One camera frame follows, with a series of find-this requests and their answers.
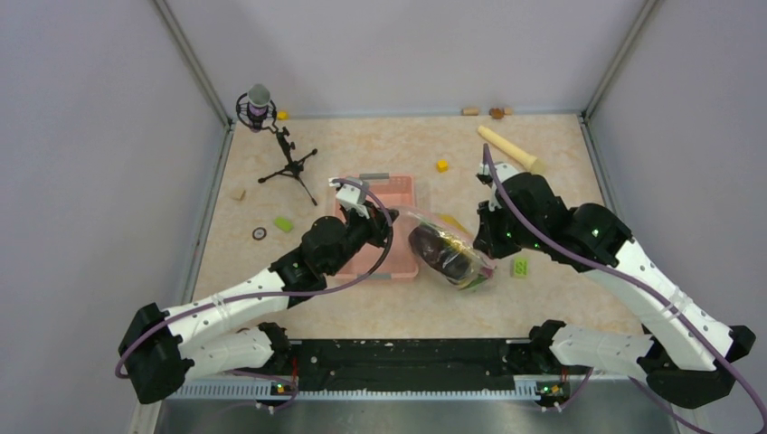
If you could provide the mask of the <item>dark maroon toy fruit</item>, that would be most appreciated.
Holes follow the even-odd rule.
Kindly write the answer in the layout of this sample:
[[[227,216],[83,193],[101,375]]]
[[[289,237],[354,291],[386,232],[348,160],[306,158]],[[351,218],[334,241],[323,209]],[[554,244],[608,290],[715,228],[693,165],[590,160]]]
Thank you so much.
[[[476,277],[475,255],[470,250],[457,250],[440,241],[430,224],[417,225],[407,240],[412,252],[451,285],[466,287]]]

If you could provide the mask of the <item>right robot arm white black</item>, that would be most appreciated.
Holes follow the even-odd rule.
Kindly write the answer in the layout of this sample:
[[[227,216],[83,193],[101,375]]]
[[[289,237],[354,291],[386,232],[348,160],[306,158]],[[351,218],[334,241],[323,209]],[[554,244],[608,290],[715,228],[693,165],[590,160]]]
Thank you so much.
[[[548,320],[530,334],[537,370],[580,365],[619,373],[686,409],[731,392],[735,377],[728,366],[750,353],[754,333],[708,315],[655,266],[612,211],[597,203],[569,208],[541,175],[508,165],[483,165],[478,180],[491,197],[478,205],[477,250],[493,259],[542,252],[607,289],[643,327],[639,335],[625,335]]]

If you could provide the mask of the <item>pink plastic basket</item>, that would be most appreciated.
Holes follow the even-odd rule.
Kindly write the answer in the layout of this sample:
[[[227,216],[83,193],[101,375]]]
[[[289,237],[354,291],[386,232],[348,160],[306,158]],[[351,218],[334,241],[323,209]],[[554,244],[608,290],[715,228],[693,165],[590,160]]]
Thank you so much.
[[[390,175],[388,173],[373,173],[354,175],[365,182],[387,208],[393,206],[412,206],[416,204],[414,178],[410,175]],[[395,222],[394,244],[383,264],[367,279],[367,281],[401,280],[411,281],[418,272],[419,265],[413,255],[400,220]],[[358,278],[368,271],[379,259],[383,249],[366,244],[337,274],[334,279],[345,283]]]

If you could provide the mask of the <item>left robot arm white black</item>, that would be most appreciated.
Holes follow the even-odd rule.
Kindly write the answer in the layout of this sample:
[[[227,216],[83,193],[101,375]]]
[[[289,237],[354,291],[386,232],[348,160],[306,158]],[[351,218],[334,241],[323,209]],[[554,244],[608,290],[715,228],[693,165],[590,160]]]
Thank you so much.
[[[251,331],[242,326],[369,278],[366,272],[333,288],[327,284],[327,277],[364,246],[382,251],[372,270],[383,264],[393,247],[398,211],[369,201],[363,208],[346,211],[343,218],[317,219],[295,249],[240,284],[181,306],[141,307],[118,346],[115,376],[130,381],[138,401],[149,404],[190,381],[236,368],[284,371],[290,359],[285,330],[270,322]]]

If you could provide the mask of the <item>clear zip top bag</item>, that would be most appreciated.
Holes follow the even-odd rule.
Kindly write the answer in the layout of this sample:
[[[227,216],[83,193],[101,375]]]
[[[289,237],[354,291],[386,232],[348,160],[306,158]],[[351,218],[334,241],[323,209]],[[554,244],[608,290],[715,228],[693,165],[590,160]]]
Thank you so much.
[[[430,278],[458,291],[472,290],[489,282],[497,265],[487,254],[475,249],[462,226],[410,205],[398,205],[397,234],[406,242]]]

